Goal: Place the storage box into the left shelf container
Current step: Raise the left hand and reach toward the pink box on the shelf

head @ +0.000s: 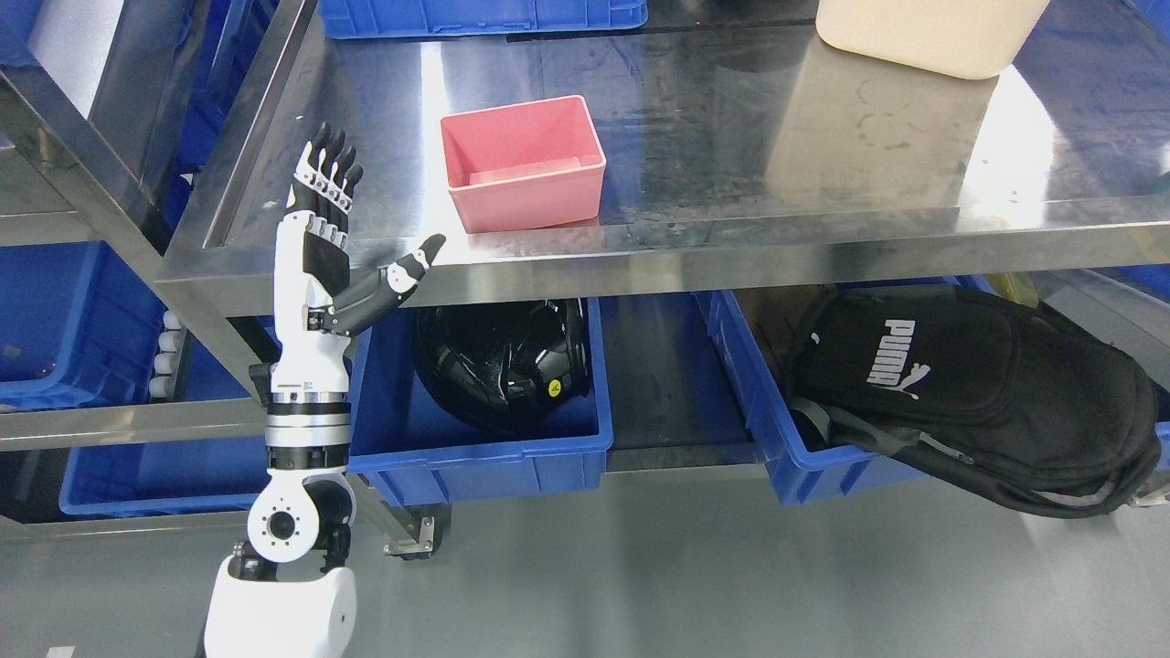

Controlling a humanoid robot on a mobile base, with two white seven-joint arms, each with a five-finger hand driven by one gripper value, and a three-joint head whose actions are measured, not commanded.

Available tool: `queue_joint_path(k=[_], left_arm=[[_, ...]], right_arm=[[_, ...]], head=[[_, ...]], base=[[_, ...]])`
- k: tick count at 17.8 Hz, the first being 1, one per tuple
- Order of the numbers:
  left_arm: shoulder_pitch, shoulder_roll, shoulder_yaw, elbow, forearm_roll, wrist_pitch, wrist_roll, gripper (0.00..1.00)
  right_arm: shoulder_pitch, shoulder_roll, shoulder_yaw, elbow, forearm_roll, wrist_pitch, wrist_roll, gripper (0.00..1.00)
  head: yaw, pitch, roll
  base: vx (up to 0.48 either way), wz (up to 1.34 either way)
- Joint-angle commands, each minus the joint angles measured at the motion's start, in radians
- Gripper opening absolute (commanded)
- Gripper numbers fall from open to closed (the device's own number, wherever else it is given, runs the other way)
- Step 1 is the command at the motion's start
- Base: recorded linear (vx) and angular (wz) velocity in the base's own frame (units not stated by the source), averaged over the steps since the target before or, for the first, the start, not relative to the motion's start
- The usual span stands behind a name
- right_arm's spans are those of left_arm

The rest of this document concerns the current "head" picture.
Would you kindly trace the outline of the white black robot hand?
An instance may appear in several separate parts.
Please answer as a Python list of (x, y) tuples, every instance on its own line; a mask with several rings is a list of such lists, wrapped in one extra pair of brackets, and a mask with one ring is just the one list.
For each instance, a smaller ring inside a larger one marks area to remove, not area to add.
[(363, 174), (355, 145), (329, 123), (314, 131), (292, 167), (274, 253), (281, 355), (269, 366), (266, 403), (277, 414), (346, 404), (347, 347), (418, 290), (447, 241), (433, 234), (391, 265), (355, 274), (347, 220)]

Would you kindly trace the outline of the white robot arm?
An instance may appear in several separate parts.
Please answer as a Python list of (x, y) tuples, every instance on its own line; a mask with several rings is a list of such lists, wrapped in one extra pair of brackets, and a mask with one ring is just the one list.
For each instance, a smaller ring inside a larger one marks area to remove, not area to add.
[(356, 625), (350, 438), (340, 393), (277, 393), (268, 404), (269, 481), (248, 512), (245, 541), (218, 567), (202, 657), (346, 653)]

